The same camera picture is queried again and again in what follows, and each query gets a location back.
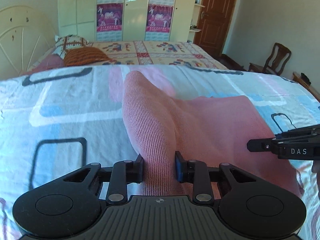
patterned bedsheet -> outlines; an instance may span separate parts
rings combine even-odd
[[[87,163],[112,166],[136,158],[122,120],[123,81],[132,70],[142,72],[165,93],[183,100],[245,95],[274,133],[320,123],[320,103],[301,85],[274,75],[181,64],[114,65],[61,68],[2,81],[1,240],[20,236],[12,206],[24,192]],[[312,162],[290,163],[297,170],[307,207],[299,235],[303,240],[316,240],[320,202]],[[105,197],[106,189],[107,184],[100,198]],[[136,190],[136,184],[128,186],[129,195]]]
[[[160,64],[227,69],[199,46],[187,42],[95,42],[92,46],[101,49],[111,58],[111,60],[99,62],[98,65]]]

wardrobe door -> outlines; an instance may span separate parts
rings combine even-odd
[[[148,0],[124,0],[123,41],[143,41]]]
[[[176,0],[170,41],[187,41],[196,0]]]
[[[146,41],[169,41],[175,0],[149,0]]]
[[[96,40],[97,0],[58,0],[59,35]]]
[[[97,0],[97,41],[122,41],[124,0]]]

wooden chair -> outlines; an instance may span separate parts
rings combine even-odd
[[[269,66],[269,62],[275,54],[276,47],[278,47],[276,58],[273,60],[272,65]],[[279,66],[280,62],[284,59],[284,57],[286,57],[287,54],[289,54],[289,56],[283,62],[280,70],[276,71],[276,68]],[[283,46],[280,43],[275,43],[272,49],[272,53],[270,57],[267,59],[264,67],[257,64],[250,63],[249,72],[253,70],[254,72],[257,72],[257,73],[273,74],[273,75],[280,76],[284,69],[285,64],[288,62],[290,57],[291,57],[291,51],[287,47]]]

door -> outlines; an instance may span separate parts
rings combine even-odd
[[[203,0],[195,44],[210,56],[220,57],[226,40],[236,0]]]

white headboard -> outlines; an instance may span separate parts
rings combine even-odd
[[[0,80],[30,69],[53,47],[55,31],[40,11],[28,6],[0,10]]]

